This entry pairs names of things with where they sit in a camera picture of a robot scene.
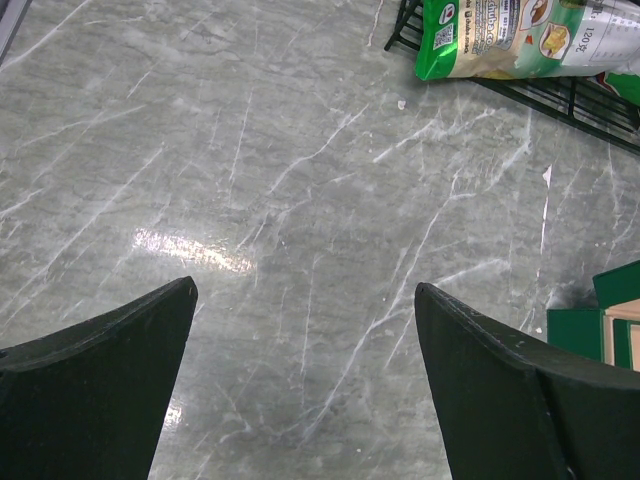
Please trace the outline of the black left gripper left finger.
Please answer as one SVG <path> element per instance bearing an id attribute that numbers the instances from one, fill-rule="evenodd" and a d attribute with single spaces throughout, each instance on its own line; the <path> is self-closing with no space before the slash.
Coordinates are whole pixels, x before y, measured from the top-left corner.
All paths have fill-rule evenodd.
<path id="1" fill-rule="evenodd" d="M 2 478 L 147 478 L 197 298 L 179 278 L 2 349 Z"/>

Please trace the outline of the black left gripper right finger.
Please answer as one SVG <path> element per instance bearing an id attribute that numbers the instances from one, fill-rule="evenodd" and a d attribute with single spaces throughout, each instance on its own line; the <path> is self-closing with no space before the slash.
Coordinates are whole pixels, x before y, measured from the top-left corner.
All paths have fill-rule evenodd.
<path id="1" fill-rule="evenodd" d="M 566 352 L 436 286 L 420 348 L 455 479 L 636 479 L 639 375 Z"/>

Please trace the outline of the green jewelry box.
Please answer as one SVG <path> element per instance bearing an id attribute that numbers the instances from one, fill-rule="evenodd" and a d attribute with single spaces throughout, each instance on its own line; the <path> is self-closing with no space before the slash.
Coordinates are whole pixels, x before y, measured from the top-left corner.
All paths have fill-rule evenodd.
<path id="1" fill-rule="evenodd" d="M 549 309 L 547 342 L 602 363 L 639 370 L 639 263 L 593 277 L 595 308 Z"/>

